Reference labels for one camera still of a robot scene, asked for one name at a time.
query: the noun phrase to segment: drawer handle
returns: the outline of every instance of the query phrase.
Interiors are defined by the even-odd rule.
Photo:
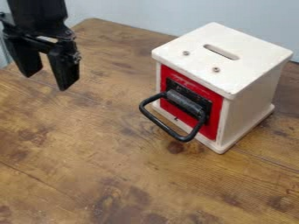
[[[156,100],[164,98],[166,100],[175,102],[180,107],[187,109],[195,116],[198,117],[198,124],[195,125],[191,133],[188,136],[182,136],[178,134],[146,109],[146,105],[151,102],[155,102]],[[144,114],[144,116],[163,129],[163,131],[172,136],[176,140],[187,143],[190,142],[198,135],[199,130],[206,123],[206,112],[202,109],[202,106],[196,104],[194,101],[191,101],[187,97],[184,97],[182,94],[179,94],[175,90],[170,90],[167,92],[162,92],[160,94],[156,94],[151,96],[148,99],[146,99],[140,105],[139,105],[140,112]]]

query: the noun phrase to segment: wooden surface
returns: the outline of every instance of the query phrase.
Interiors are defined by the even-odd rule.
[[[90,19],[82,79],[60,92],[44,61],[0,72],[0,223],[299,223],[299,66],[275,113],[224,154],[143,117],[151,50],[174,37]]]

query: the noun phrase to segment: wood grain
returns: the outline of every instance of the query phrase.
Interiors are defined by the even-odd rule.
[[[277,110],[223,156],[174,141],[138,111],[151,50],[174,37],[99,19],[75,28],[80,82],[59,92],[44,60],[0,72],[0,223],[299,223],[299,66]]]

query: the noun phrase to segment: red panel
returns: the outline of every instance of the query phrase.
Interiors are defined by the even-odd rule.
[[[219,122],[220,122],[220,109],[223,98],[219,94],[207,89],[203,85],[196,83],[194,80],[183,76],[180,73],[174,71],[168,66],[162,65],[162,92],[166,91],[166,78],[170,77],[174,81],[184,85],[191,91],[198,93],[206,99],[212,101],[210,121],[202,127],[200,133],[210,139],[215,140],[218,136]],[[179,108],[176,108],[166,99],[162,99],[162,108],[176,116],[184,123],[191,127],[195,126],[196,120],[186,114]]]

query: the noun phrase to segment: box top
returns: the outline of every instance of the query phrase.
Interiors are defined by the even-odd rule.
[[[293,52],[211,23],[154,49],[154,58],[226,98],[287,62]]]

